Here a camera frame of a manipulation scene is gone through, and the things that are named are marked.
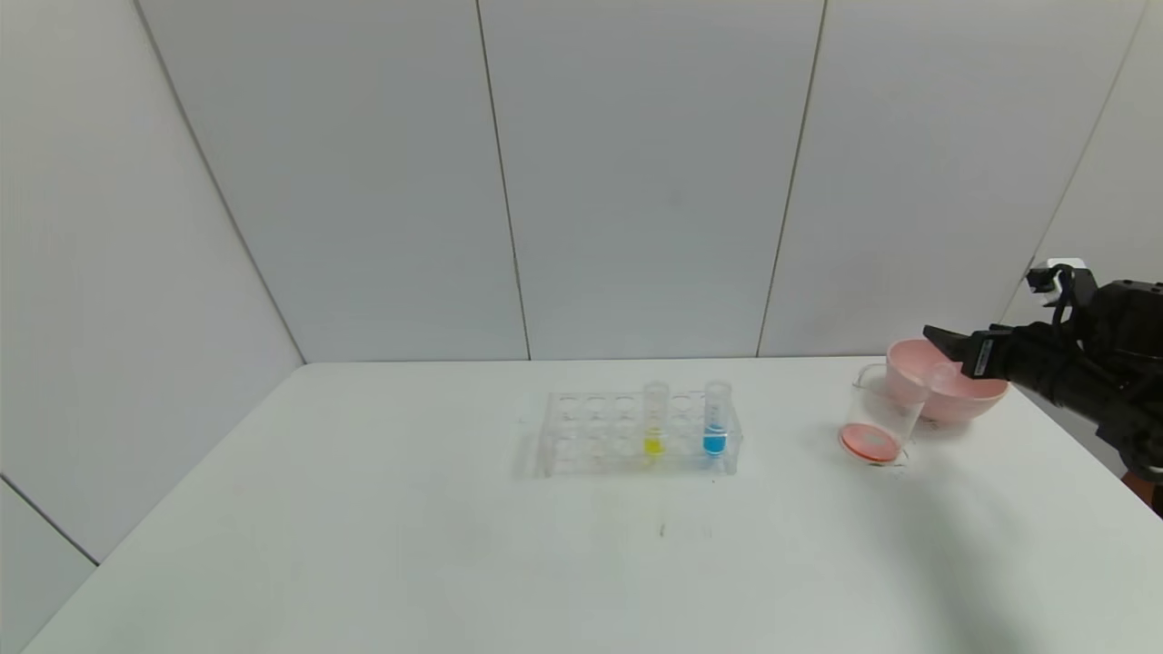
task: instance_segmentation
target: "yellow liquid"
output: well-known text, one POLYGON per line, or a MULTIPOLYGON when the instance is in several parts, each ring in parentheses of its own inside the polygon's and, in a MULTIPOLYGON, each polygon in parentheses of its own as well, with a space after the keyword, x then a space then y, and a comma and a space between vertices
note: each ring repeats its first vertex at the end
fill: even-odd
POLYGON ((658 456, 665 448, 662 446, 662 429, 654 427, 647 429, 647 438, 642 441, 642 447, 645 449, 647 454, 650 456, 658 456))

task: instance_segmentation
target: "plastic bowl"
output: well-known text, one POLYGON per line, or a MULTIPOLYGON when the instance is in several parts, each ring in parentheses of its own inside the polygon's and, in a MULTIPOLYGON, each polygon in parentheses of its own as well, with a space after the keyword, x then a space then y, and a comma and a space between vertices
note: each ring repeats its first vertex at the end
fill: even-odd
POLYGON ((921 415, 937 422, 968 422, 998 404, 1009 388, 1005 379, 970 379, 957 369, 934 376, 934 370, 941 364, 958 364, 950 362, 925 339, 897 341, 889 348, 887 358, 890 388, 929 385, 929 398, 921 408, 921 415))

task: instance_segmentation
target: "white wall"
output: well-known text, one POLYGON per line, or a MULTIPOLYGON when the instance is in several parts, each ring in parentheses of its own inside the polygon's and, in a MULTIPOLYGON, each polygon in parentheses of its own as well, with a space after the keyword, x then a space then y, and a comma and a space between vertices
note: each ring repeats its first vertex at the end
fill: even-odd
MULTIPOLYGON (((1035 255, 1082 257, 1099 284, 1163 282, 1163 2, 1150 2, 1078 170, 1035 255)), ((1025 286, 1003 322, 1048 320, 1025 286)), ((1112 471, 1125 467, 1094 426, 1050 415, 1112 471)))
POLYGON ((1142 8, 830 1, 762 354, 997 320, 1142 8))
POLYGON ((755 356, 822 6, 481 2, 534 358, 755 356))
POLYGON ((3 10, 3 471, 100 560, 300 358, 133 3, 3 10))
POLYGON ((0 482, 0 651, 19 654, 95 567, 0 482))
POLYGON ((526 358, 471 0, 143 0, 308 361, 526 358))

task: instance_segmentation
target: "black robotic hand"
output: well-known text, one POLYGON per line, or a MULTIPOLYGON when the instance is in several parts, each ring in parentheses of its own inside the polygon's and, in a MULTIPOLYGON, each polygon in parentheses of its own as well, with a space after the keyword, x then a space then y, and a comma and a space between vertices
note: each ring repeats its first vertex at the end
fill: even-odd
POLYGON ((1093 420, 1132 472, 1161 483, 1163 283, 1099 289, 1080 261, 1066 261, 1026 276, 1054 307, 1049 324, 991 325, 968 336, 926 325, 925 337, 968 377, 1008 379, 1093 420))

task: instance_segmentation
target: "white table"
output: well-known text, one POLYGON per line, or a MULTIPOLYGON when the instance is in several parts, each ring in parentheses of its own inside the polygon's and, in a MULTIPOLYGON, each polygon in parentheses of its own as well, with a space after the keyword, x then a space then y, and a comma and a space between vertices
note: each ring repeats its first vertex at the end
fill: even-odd
POLYGON ((899 468, 871 358, 316 364, 27 654, 1157 652, 1163 525, 1020 393, 899 468), (735 386, 727 478, 530 478, 550 391, 735 386))

